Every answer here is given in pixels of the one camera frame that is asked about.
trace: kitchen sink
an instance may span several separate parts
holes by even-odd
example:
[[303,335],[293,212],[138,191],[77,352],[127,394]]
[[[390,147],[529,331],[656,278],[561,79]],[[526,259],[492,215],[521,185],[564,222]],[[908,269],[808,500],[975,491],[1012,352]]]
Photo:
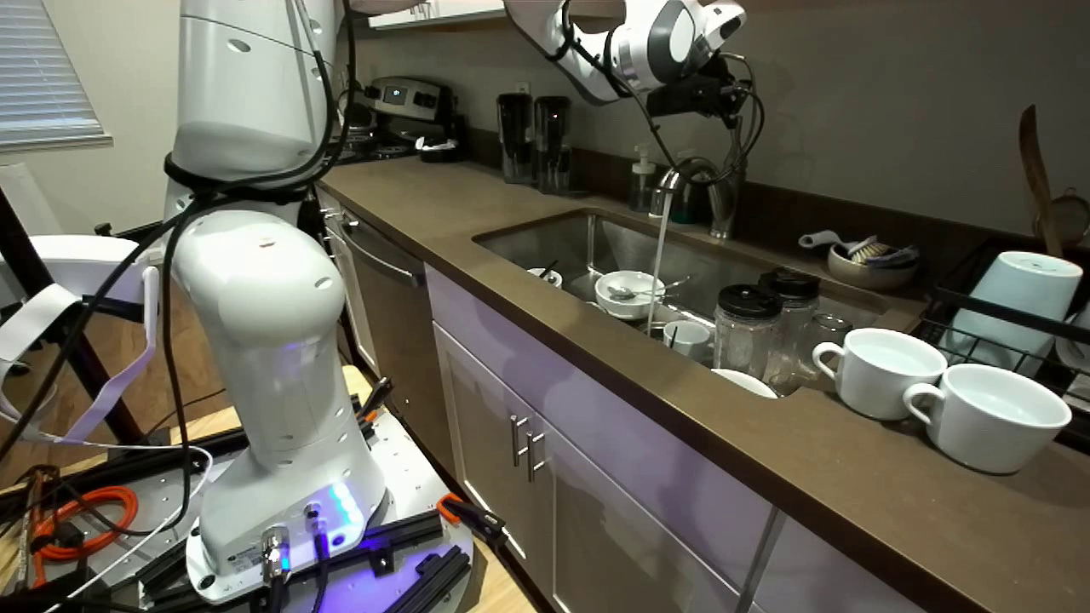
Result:
[[[601,215],[574,212],[561,219],[545,219],[536,225],[476,234],[476,242],[521,269],[555,265],[561,291],[596,305],[593,282],[614,269],[644,269],[655,265],[656,225],[633,215]],[[661,278],[666,305],[716,319],[716,297],[731,282],[757,282],[775,263],[754,255],[748,249],[716,246],[695,232],[671,232],[663,246]],[[850,327],[861,327],[875,318],[878,308],[845,305],[820,297],[820,309],[845,318]]]

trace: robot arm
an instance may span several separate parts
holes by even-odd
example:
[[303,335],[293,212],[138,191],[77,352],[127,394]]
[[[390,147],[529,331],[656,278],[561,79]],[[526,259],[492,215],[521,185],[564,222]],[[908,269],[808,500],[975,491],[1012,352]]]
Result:
[[568,22],[568,0],[503,0],[503,8],[590,104],[692,81],[746,22],[735,0],[705,8],[699,0],[622,0],[628,22],[616,32],[585,36]]

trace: window blind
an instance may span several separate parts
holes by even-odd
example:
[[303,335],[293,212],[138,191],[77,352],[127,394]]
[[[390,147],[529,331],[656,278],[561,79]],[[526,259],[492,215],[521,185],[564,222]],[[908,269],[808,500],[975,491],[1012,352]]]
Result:
[[0,147],[103,135],[41,0],[0,0]]

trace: brown countertop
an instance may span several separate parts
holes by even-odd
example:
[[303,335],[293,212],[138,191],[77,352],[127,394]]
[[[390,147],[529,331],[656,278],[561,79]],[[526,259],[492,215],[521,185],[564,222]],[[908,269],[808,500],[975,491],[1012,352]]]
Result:
[[1085,611],[1085,456],[1052,446],[1019,477],[982,477],[813,390],[774,407],[724,392],[473,242],[606,201],[419,160],[337,167],[325,187],[921,605]]

